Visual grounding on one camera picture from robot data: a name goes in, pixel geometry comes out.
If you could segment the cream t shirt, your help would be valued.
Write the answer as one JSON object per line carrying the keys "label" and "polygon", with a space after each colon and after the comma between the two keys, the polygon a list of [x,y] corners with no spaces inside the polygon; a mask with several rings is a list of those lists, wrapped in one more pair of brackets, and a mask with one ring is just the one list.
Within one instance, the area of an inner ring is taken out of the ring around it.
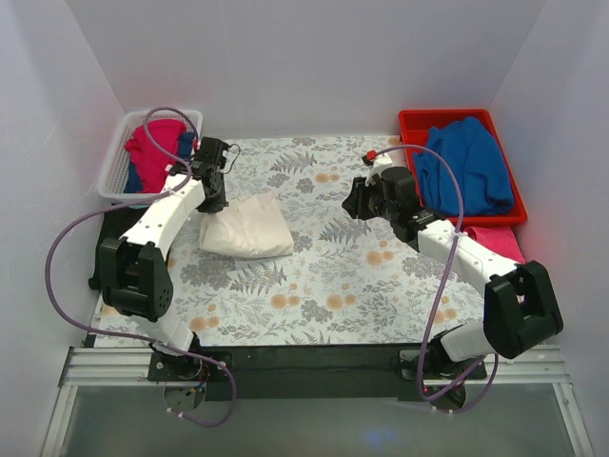
{"label": "cream t shirt", "polygon": [[242,259],[292,255],[294,241],[272,192],[235,200],[202,217],[199,248]]}

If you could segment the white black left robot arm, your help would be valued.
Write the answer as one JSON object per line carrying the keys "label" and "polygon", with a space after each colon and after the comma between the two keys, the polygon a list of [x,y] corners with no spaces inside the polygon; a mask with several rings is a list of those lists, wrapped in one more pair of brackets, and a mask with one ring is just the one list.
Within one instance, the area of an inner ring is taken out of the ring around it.
{"label": "white black left robot arm", "polygon": [[226,206],[225,167],[230,145],[205,137],[188,158],[191,177],[177,162],[162,187],[165,197],[152,203],[118,238],[98,248],[102,298],[106,305],[135,322],[160,363],[184,381],[203,368],[195,333],[171,309],[173,285],[168,272],[169,249],[195,210],[217,213]]}

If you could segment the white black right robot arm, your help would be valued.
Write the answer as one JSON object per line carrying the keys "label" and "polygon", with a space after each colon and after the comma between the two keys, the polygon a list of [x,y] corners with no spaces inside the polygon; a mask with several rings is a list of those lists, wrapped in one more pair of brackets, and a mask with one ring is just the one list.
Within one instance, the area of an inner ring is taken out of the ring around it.
{"label": "white black right robot arm", "polygon": [[537,261],[502,257],[458,232],[421,205],[408,169],[389,167],[354,178],[342,207],[356,220],[384,219],[401,242],[443,263],[483,299],[480,321],[428,339],[412,368],[448,379],[466,362],[488,354],[512,360],[563,331],[547,269]]}

